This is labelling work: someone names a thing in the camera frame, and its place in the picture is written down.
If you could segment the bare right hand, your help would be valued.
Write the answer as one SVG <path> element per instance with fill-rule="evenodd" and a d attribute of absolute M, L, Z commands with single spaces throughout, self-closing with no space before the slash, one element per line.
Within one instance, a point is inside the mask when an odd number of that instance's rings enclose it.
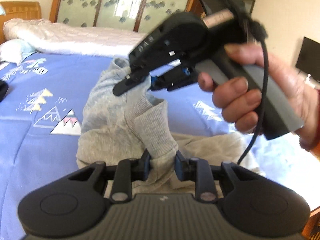
<path fill-rule="evenodd" d="M 228 44 L 226 54 L 240 65 L 264 66 L 263 50 L 255 44 Z M 300 145 L 307 151 L 318 154 L 319 150 L 319 90 L 307 85 L 293 68 L 270 54 L 268 72 L 282 89 L 295 113 L 304 121 L 296 130 Z M 225 121 L 234 123 L 242 133 L 252 133 L 258 123 L 255 109 L 261 102 L 258 89 L 249 90 L 244 77 L 236 77 L 221 85 L 215 85 L 207 73 L 198 75 L 199 87 L 213 93 L 213 104 L 222 110 Z"/>

